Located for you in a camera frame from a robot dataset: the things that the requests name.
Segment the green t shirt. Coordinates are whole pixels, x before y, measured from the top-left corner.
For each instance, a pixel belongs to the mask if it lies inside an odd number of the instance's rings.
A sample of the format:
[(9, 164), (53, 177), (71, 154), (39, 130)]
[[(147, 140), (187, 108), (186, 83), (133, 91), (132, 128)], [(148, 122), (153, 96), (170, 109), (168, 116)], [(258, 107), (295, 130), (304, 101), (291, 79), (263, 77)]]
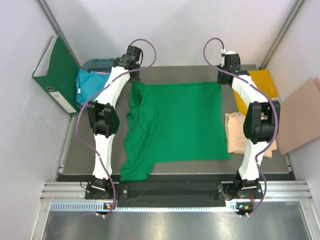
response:
[(230, 159), (218, 83), (137, 82), (129, 106), (121, 181), (146, 180), (157, 163)]

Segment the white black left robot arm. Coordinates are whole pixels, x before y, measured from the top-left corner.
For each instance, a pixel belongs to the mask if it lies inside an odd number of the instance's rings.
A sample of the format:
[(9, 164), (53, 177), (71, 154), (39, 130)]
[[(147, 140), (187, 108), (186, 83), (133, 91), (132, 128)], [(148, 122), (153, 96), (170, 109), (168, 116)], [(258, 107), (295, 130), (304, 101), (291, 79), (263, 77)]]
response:
[(105, 199), (109, 198), (114, 191), (110, 181), (112, 144), (120, 125), (115, 106), (125, 84), (131, 80), (139, 80), (138, 72), (128, 73), (127, 71), (139, 69), (142, 57), (143, 52), (140, 48), (129, 45), (126, 53), (115, 59), (104, 86), (105, 90), (87, 105), (89, 125), (94, 135), (96, 150), (92, 174), (94, 180), (90, 185)]

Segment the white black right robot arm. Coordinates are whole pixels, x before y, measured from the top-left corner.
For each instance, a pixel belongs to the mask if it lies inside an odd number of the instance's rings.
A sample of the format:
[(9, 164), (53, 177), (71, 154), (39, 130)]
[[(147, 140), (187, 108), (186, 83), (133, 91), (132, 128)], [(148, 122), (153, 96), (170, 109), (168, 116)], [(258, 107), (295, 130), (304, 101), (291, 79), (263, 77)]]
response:
[(270, 100), (258, 89), (248, 71), (241, 69), (239, 54), (221, 50), (217, 82), (229, 85), (239, 94), (247, 107), (243, 123), (243, 133), (247, 139), (246, 150), (241, 166), (232, 186), (225, 186), (222, 196), (245, 198), (259, 190), (260, 166), (264, 152), (274, 142), (279, 131), (280, 103)]

